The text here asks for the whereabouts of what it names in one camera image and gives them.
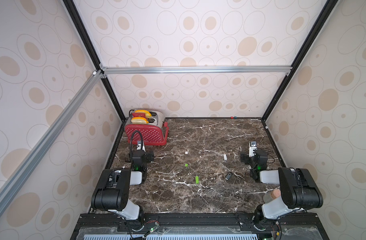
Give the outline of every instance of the red toaster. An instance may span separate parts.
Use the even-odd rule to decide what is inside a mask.
[[[136,110],[130,112],[124,129],[128,136],[128,142],[135,130],[141,132],[144,145],[163,146],[167,143],[168,123],[163,113],[158,111]],[[135,134],[132,144],[137,145],[140,136]]]

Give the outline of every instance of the brown marble surface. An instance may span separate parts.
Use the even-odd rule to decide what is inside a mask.
[[[248,152],[248,142],[260,148],[272,145],[257,119],[168,119],[165,146],[153,150],[144,184],[130,186],[129,199],[145,213],[235,213],[253,212],[263,203],[263,195],[276,185],[256,183],[249,177],[249,165],[240,162],[240,152]],[[112,167],[129,167],[127,135],[124,133]],[[277,158],[269,152],[269,161]],[[276,159],[268,169],[276,169]],[[230,180],[225,176],[231,172]],[[199,176],[200,184],[195,183]]]

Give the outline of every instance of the patterned wallpaper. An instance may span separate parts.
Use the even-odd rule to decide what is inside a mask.
[[[0,240],[67,240],[105,167],[121,121],[94,86],[0,218]]]
[[[168,117],[261,117],[285,73],[110,74],[128,116],[133,108]]]
[[[59,2],[0,1],[0,188],[91,68]]]
[[[317,183],[330,239],[366,240],[366,0],[335,9],[267,125]]]
[[[74,0],[105,66],[291,65],[325,0]]]

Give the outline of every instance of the black metal rail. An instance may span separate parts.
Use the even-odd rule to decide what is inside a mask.
[[[92,63],[94,64],[96,69],[102,70],[100,67],[100,59],[98,57],[98,54],[96,53],[95,48],[93,47],[91,39],[89,38],[87,30],[84,27],[83,21],[81,20],[81,17],[79,15],[79,12],[76,9],[76,6],[75,6],[73,0],[63,0],[63,2],[64,2],[66,9],[68,10],[68,13],[70,14],[70,17],[75,25],[76,30],[79,33],[81,40],[83,41],[83,44],[88,52],[88,55],[90,56],[90,58],[92,60]],[[111,99],[120,119],[122,121],[124,121],[125,116],[124,116],[123,110],[121,109],[119,101],[113,92],[111,84],[109,84],[107,78],[102,78],[102,82],[103,82],[105,89],[107,90],[109,98]]]
[[[338,0],[328,0],[326,2],[326,4],[324,5],[322,11],[320,12],[318,18],[315,21],[313,27],[311,28],[311,31],[308,33],[308,36],[305,39],[300,51],[296,55],[294,62],[291,65],[292,69],[291,69],[290,74],[288,76],[284,77],[282,83],[279,86],[279,89],[276,91],[272,101],[268,105],[267,110],[263,114],[263,117],[262,117],[263,122],[265,122],[267,120],[268,116],[271,114],[271,112],[274,109],[276,103],[279,101],[279,99],[280,99],[281,95],[283,94],[284,90],[286,89],[288,83],[290,82],[290,80],[294,76],[296,70],[298,69],[298,67],[302,63],[302,61],[305,58],[308,50],[312,46],[315,38],[318,36],[320,30],[322,29],[324,23],[328,19],[330,13],[334,9],[337,2],[338,2]]]
[[[109,154],[108,161],[106,163],[105,169],[110,169],[111,168],[113,159],[115,158],[116,151],[118,151],[118,146],[119,146],[119,143],[120,143],[121,136],[123,135],[123,132],[124,132],[124,122],[121,123],[120,129],[119,129],[119,132],[118,132],[118,136],[116,136],[116,138],[115,138],[115,143],[113,144],[111,153]]]
[[[262,120],[262,124],[263,124],[264,130],[265,130],[265,131],[266,131],[266,133],[267,133],[268,139],[270,139],[271,145],[272,145],[272,147],[274,148],[274,151],[275,151],[275,153],[276,153],[276,156],[278,157],[278,160],[279,160],[279,162],[280,162],[280,165],[281,165],[282,167],[286,167],[286,164],[285,164],[285,163],[284,163],[284,161],[283,161],[282,155],[280,154],[279,149],[278,149],[278,147],[276,146],[274,139],[272,138],[271,132],[270,132],[270,131],[268,130],[268,128],[267,128],[266,122],[264,122],[264,121]]]
[[[164,227],[229,227],[240,231],[250,231],[259,239],[271,237],[271,231],[278,231],[277,225],[270,226],[264,231],[258,231],[252,224],[253,214],[145,214],[146,222],[157,220],[160,228]],[[289,214],[278,220],[281,228],[286,226],[305,227],[315,226],[324,240],[328,240],[320,219],[315,213]],[[129,232],[127,223],[116,214],[81,214],[76,224],[71,240],[75,240],[81,228],[115,227],[118,232]],[[150,227],[145,226],[136,234],[145,234]]]

